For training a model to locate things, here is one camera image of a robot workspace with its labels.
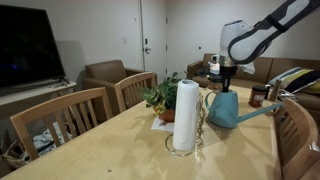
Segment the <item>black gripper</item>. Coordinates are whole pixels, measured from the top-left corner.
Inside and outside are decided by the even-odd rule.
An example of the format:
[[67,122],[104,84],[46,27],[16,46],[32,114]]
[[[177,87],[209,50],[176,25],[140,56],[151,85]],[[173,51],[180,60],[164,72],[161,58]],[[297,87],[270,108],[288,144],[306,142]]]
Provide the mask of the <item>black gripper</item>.
[[219,73],[222,77],[222,85],[224,87],[230,86],[230,79],[232,76],[234,76],[236,74],[236,71],[237,71],[236,66],[232,66],[232,67],[221,66],[220,67]]

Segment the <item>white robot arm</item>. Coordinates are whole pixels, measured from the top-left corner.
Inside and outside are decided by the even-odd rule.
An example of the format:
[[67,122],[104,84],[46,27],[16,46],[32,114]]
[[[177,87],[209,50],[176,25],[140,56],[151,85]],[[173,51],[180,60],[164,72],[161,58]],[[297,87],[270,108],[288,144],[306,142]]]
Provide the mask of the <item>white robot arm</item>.
[[320,0],[286,0],[254,26],[243,20],[225,24],[220,36],[220,73],[228,89],[236,66],[250,64],[271,42],[320,7]]

